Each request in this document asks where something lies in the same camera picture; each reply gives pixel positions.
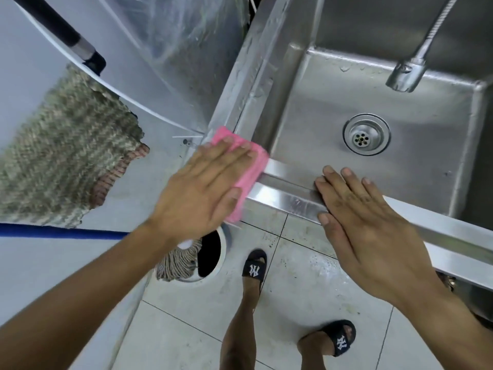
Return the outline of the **person's right hand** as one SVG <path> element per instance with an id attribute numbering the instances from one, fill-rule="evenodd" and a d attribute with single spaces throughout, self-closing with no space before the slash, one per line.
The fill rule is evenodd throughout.
<path id="1" fill-rule="evenodd" d="M 315 180 L 321 197 L 323 177 Z M 327 208 L 347 236 L 347 256 L 339 263 L 364 291 L 394 306 L 412 286 L 439 278 L 414 227 L 404 218 L 398 221 L 385 217 L 371 199 L 369 208 L 369 214 Z"/>

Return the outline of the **person's left hand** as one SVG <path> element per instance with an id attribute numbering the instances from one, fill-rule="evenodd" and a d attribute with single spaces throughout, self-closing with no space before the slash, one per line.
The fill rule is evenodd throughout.
<path id="1" fill-rule="evenodd" d="M 249 150 L 219 174 L 201 174 L 200 163 L 188 174 L 176 172 L 145 224 L 174 245 L 208 234 L 216 229 L 210 227 L 214 207 L 255 158 Z"/>

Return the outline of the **pink cleaning cloth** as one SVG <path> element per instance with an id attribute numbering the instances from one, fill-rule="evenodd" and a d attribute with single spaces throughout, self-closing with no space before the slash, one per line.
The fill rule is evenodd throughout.
<path id="1" fill-rule="evenodd" d="M 226 137 L 231 137 L 233 140 L 230 149 L 235 149 L 247 143 L 247 141 L 244 138 L 242 138 L 237 134 L 232 133 L 225 126 L 219 127 L 215 131 L 214 135 L 207 140 L 207 142 L 216 145 Z M 251 147 L 250 150 L 256 153 L 256 158 L 254 162 L 252 162 L 250 167 L 245 171 L 245 173 L 239 178 L 239 180 L 235 184 L 235 187 L 240 188 L 242 190 L 242 193 L 240 195 L 240 198 L 238 199 L 235 209 L 225 219 L 225 222 L 230 224 L 237 223 L 242 219 L 244 202 L 246 201 L 246 198 L 251 192 L 256 181 L 259 179 L 260 175 L 264 172 L 269 161 L 269 154 L 264 148 L 262 148 L 259 144 L 254 142 L 249 142 L 249 144 Z"/>

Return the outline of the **person's left forearm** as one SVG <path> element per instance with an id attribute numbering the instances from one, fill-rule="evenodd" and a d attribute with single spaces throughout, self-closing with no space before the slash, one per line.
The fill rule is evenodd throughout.
<path id="1" fill-rule="evenodd" d="M 68 370 L 166 253 L 191 238 L 147 221 L 0 327 L 0 370 Z"/>

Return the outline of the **person's right forearm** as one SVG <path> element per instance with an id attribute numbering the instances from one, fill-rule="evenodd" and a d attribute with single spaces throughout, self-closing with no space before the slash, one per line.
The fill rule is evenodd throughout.
<path id="1" fill-rule="evenodd" d="M 493 370 L 493 331 L 437 279 L 395 303 L 444 370 Z"/>

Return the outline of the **white round bucket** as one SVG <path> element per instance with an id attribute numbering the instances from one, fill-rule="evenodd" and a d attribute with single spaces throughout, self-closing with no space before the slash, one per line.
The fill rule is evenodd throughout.
<path id="1" fill-rule="evenodd" d="M 227 224 L 221 224 L 217 230 L 204 236 L 202 247 L 197 256 L 197 267 L 193 283 L 203 284 L 212 281 L 224 266 L 232 246 L 232 236 Z"/>

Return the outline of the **round metal drain strainer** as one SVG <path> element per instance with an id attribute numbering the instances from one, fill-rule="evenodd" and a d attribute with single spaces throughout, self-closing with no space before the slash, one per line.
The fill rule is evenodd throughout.
<path id="1" fill-rule="evenodd" d="M 374 156 L 389 146 L 391 130 L 383 118 L 371 113 L 361 113 L 344 124 L 343 139 L 352 152 Z"/>

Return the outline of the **stainless steel sink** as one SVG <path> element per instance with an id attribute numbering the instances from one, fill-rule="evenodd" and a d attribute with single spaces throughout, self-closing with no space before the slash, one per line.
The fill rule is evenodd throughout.
<path id="1" fill-rule="evenodd" d="M 446 1 L 262 0 L 210 127 L 269 153 L 251 201 L 313 223 L 324 166 L 373 181 L 442 280 L 493 322 L 493 0 L 456 2 L 413 92 L 385 84 Z M 344 142 L 361 113 L 390 127 L 378 155 Z"/>

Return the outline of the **black slide sandal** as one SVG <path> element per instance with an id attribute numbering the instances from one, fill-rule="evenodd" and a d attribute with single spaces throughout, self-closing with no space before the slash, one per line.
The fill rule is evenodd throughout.
<path id="1" fill-rule="evenodd" d="M 356 339 L 356 328 L 349 320 L 337 320 L 323 326 L 316 332 L 325 333 L 334 346 L 334 357 L 346 353 Z"/>
<path id="2" fill-rule="evenodd" d="M 242 277 L 257 280 L 261 290 L 267 272 L 268 257 L 261 248 L 256 248 L 248 255 L 242 271 Z"/>

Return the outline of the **clear plastic sheet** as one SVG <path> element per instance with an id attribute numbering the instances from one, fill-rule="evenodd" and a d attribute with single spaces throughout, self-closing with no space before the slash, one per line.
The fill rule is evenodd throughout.
<path id="1" fill-rule="evenodd" d="M 250 0 L 99 0 L 205 131 L 250 23 Z"/>

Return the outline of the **person's right leg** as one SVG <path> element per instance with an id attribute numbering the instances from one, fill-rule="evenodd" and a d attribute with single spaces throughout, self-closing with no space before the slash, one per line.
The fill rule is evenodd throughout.
<path id="1" fill-rule="evenodd" d="M 334 346 L 323 332 L 312 332 L 297 343 L 302 357 L 301 370 L 326 370 L 324 356 L 333 356 Z"/>

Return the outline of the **person's leg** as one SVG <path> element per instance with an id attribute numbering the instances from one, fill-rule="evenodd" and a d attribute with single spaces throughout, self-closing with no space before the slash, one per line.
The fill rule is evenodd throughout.
<path id="1" fill-rule="evenodd" d="M 334 346 L 323 332 L 312 332 L 297 343 L 302 357 L 301 370 L 326 370 L 324 356 L 333 356 Z"/>
<path id="2" fill-rule="evenodd" d="M 220 349 L 219 370 L 254 370 L 256 340 L 253 314 L 260 298 L 259 282 L 242 277 L 243 296 Z"/>

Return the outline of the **person's left leg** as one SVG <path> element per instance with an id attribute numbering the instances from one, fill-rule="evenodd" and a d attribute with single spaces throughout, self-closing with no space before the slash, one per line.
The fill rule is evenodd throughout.
<path id="1" fill-rule="evenodd" d="M 242 277 L 243 296 L 220 349 L 219 370 L 254 370 L 256 340 L 253 314 L 260 298 L 259 282 Z"/>

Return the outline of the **flexible metal faucet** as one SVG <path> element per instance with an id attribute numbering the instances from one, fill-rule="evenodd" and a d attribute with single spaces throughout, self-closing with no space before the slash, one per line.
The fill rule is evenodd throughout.
<path id="1" fill-rule="evenodd" d="M 406 59 L 398 61 L 385 83 L 387 87 L 391 88 L 393 91 L 402 93 L 410 93 L 416 89 L 427 70 L 426 57 L 428 51 L 442 24 L 447 19 L 447 16 L 452 11 L 457 1 L 458 0 L 446 1 L 440 13 L 434 19 L 433 24 L 428 29 L 423 41 L 417 47 L 415 53 Z"/>

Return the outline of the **woven green beige mat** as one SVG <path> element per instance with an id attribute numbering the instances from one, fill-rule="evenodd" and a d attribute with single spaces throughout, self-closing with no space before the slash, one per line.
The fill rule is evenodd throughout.
<path id="1" fill-rule="evenodd" d="M 0 223 L 75 228 L 149 154 L 138 118 L 69 64 L 0 152 Z"/>

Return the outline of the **blue pole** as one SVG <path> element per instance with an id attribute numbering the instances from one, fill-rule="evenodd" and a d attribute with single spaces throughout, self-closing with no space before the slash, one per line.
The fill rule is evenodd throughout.
<path id="1" fill-rule="evenodd" d="M 0 223 L 0 237 L 8 238 L 12 237 L 119 241 L 126 237 L 128 234 L 128 232 L 120 231 Z"/>

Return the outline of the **black and silver pole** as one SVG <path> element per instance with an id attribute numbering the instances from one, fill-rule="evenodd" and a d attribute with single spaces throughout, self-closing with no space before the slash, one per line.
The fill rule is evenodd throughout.
<path id="1" fill-rule="evenodd" d="M 100 76 L 107 63 L 95 47 L 75 30 L 45 0 L 13 0 L 31 17 L 70 48 L 97 76 Z"/>

